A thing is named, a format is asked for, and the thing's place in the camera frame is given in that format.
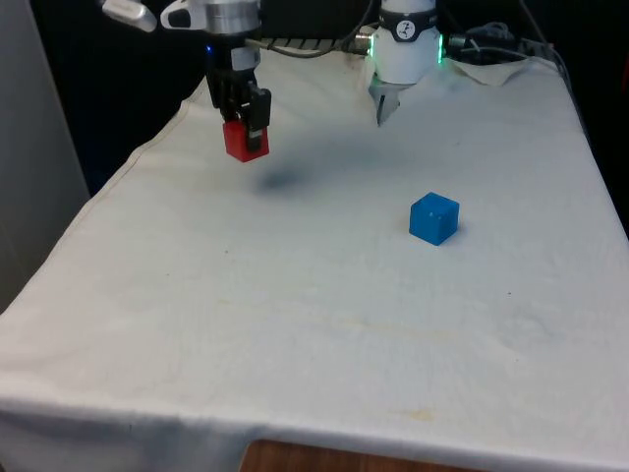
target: table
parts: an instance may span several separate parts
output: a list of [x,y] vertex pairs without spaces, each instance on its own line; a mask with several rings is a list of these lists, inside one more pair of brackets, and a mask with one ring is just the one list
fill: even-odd
[[287,442],[256,441],[240,472],[474,472],[445,465],[344,452]]
[[265,55],[272,155],[226,156],[201,86],[86,205],[0,317],[8,470],[229,472],[257,439],[629,470],[629,247],[563,82],[443,67],[378,128],[359,76]]

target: stain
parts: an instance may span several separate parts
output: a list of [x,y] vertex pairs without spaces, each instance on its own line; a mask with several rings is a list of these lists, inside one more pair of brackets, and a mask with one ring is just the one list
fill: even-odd
[[432,421],[434,420],[434,411],[431,408],[421,408],[419,410],[398,411],[398,415],[404,416],[414,421]]

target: black cable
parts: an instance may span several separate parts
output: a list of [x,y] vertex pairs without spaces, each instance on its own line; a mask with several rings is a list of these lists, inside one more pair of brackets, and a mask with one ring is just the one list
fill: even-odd
[[535,30],[535,34],[538,36],[538,39],[546,48],[546,52],[549,52],[550,44],[548,44],[548,41],[546,40],[546,36],[543,35],[542,29],[540,28],[538,21],[533,16],[533,13],[531,13],[531,10],[529,9],[527,2],[525,0],[519,0],[519,1],[520,1],[520,8],[522,8],[522,11],[527,16],[527,20],[529,20],[529,23],[533,27],[533,30]]
[[316,52],[293,52],[293,51],[287,51],[286,49],[281,49],[279,47],[273,46],[271,43],[264,44],[263,42],[256,41],[256,40],[253,40],[253,39],[248,39],[247,43],[253,44],[253,45],[255,45],[257,47],[260,47],[262,49],[268,49],[269,51],[276,52],[278,54],[281,54],[282,56],[294,57],[294,58],[297,58],[297,59],[315,59],[316,57],[321,57],[321,56],[324,56],[325,54],[329,54],[332,51],[336,51],[336,50],[340,49],[341,46],[343,46],[346,42],[351,41],[352,39],[354,39],[354,36],[356,36],[358,31],[363,27],[363,25],[369,19],[370,13],[372,12],[374,4],[375,4],[375,0],[370,0],[370,4],[368,5],[367,9],[365,10],[365,13],[363,14],[363,17],[361,18],[359,23],[354,27],[354,29],[352,29],[349,32],[349,34],[347,34],[347,36],[345,36],[340,41],[332,41],[332,44],[328,48],[320,50],[320,51],[316,51]]

